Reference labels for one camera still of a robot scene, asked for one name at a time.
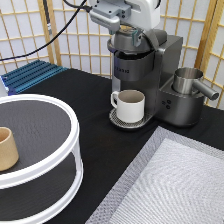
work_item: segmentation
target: gray mesh mat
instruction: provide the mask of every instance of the gray mesh mat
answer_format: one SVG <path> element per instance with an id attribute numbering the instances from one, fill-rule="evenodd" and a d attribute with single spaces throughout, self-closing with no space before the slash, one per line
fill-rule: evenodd
<path id="1" fill-rule="evenodd" d="M 69 154 L 43 176 L 0 190 L 0 222 L 27 218 L 49 208 L 69 190 L 75 175 L 75 158 Z"/>
<path id="2" fill-rule="evenodd" d="M 60 107 L 41 101 L 16 101 L 0 105 L 0 127 L 10 128 L 19 161 L 1 174 L 29 167 L 57 150 L 71 131 L 71 121 Z"/>
<path id="3" fill-rule="evenodd" d="M 110 224 L 224 222 L 224 161 L 165 139 Z"/>
<path id="4" fill-rule="evenodd" d="M 87 224 L 109 223 L 110 218 L 165 138 L 224 160 L 224 153 L 222 151 L 158 127 L 140 153 L 128 166 L 126 171 L 86 222 Z"/>

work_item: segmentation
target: cup handle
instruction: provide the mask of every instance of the cup handle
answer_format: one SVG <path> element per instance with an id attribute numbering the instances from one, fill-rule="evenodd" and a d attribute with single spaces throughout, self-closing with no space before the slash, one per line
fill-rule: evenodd
<path id="1" fill-rule="evenodd" d="M 117 95 L 117 97 L 118 97 L 118 94 L 119 94 L 119 92 L 117 92 L 117 91 L 115 91 L 115 92 L 113 92 L 113 93 L 111 94 L 111 104 L 112 104 L 112 106 L 113 106 L 114 108 L 116 108 L 116 109 L 117 109 L 117 105 L 116 105 L 115 102 L 114 102 L 114 95 Z"/>

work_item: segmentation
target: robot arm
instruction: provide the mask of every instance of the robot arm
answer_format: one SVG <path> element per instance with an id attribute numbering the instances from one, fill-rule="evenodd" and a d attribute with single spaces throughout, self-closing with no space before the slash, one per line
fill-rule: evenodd
<path id="1" fill-rule="evenodd" d="M 90 17 L 93 22 L 116 33 L 120 25 L 136 28 L 133 33 L 133 45 L 141 43 L 139 36 L 144 33 L 152 47 L 158 49 L 158 40 L 153 32 L 160 22 L 161 0 L 90 0 L 93 10 Z"/>

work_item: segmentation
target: drip tray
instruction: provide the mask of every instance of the drip tray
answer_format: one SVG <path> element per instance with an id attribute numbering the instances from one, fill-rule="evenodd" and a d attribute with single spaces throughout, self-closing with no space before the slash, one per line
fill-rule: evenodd
<path id="1" fill-rule="evenodd" d="M 125 123 L 117 118 L 116 109 L 113 109 L 109 115 L 111 123 L 117 128 L 123 129 L 125 131 L 135 131 L 143 128 L 146 124 L 148 124 L 152 117 L 153 116 L 151 114 L 145 113 L 145 116 L 142 120 L 136 123 Z"/>

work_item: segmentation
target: blue basket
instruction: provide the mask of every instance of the blue basket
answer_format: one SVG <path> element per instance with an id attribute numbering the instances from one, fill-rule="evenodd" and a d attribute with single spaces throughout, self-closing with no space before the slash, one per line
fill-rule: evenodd
<path id="1" fill-rule="evenodd" d="M 26 89 L 48 79 L 67 68 L 52 65 L 48 62 L 36 60 L 28 65 L 18 68 L 2 76 L 7 87 L 15 93 L 21 93 Z"/>

